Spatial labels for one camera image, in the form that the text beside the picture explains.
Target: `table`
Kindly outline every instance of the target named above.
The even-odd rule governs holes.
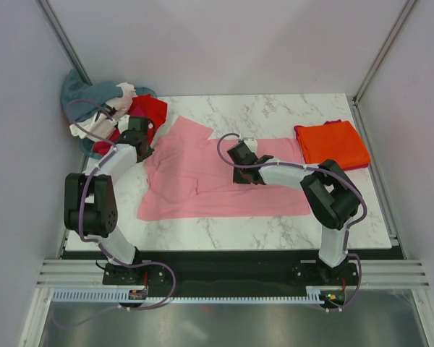
[[[294,137],[294,125],[318,125],[349,120],[352,114],[344,94],[221,95],[161,98],[169,105],[163,136],[182,115],[214,129],[212,138],[227,132],[246,137]],[[96,160],[89,160],[93,167]],[[138,163],[114,187],[119,211],[118,226],[127,240],[142,250],[253,250],[319,249],[321,226],[313,215],[264,218],[185,218],[145,222],[136,218],[148,190],[146,173]],[[367,218],[351,228],[349,248],[388,249],[391,242],[367,168],[347,171],[361,191]],[[67,251],[98,250],[70,232]]]

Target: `pile of clothes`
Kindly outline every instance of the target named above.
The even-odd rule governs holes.
[[[127,130],[129,117],[146,116],[150,119],[148,141],[151,143],[167,115],[167,104],[156,99],[156,96],[149,88],[135,87],[126,82],[118,85],[113,82],[88,85],[82,81],[77,71],[71,70],[64,79],[61,105],[71,124],[71,134],[80,138],[80,149],[84,154],[99,159],[109,151],[110,145],[87,135],[73,123],[77,122],[83,129],[115,142],[120,134]],[[77,99],[100,105],[111,115],[112,120],[91,103],[74,103],[68,110],[69,103]]]

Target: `pink shirt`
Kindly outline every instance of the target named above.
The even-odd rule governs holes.
[[[304,193],[276,185],[234,184],[233,168],[217,154],[213,130],[180,116],[154,154],[145,161],[150,188],[138,218],[163,220],[195,217],[307,215]],[[222,142],[222,153],[237,143]],[[294,139],[258,140],[258,157],[267,154],[301,163]]]

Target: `white cloth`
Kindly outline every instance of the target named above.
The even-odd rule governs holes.
[[[135,92],[135,87],[133,85],[130,85],[129,83],[119,83],[117,87],[120,87],[122,89],[122,97],[106,101],[106,105],[116,109],[116,113],[113,115],[114,121],[108,119],[108,117],[106,117],[103,113],[97,112],[93,115],[92,118],[86,119],[85,121],[81,121],[77,124],[80,125],[83,129],[92,132],[93,134],[98,135],[99,137],[102,137],[104,139],[110,137],[115,129],[118,120],[120,120],[120,118],[122,118],[126,114],[130,106],[132,105],[132,99],[137,96]],[[81,139],[87,137],[94,142],[100,141],[99,139],[96,139],[91,135],[87,135],[85,132],[77,128],[74,124],[71,124],[69,128],[71,130],[72,136],[77,136]]]

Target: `gray wall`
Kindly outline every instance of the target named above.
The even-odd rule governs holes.
[[[434,290],[434,0],[415,9],[361,111],[404,246],[422,259]]]
[[[49,0],[94,82],[355,93],[405,0]]]
[[[33,0],[0,1],[0,346],[16,346],[80,153],[61,115],[69,62]]]

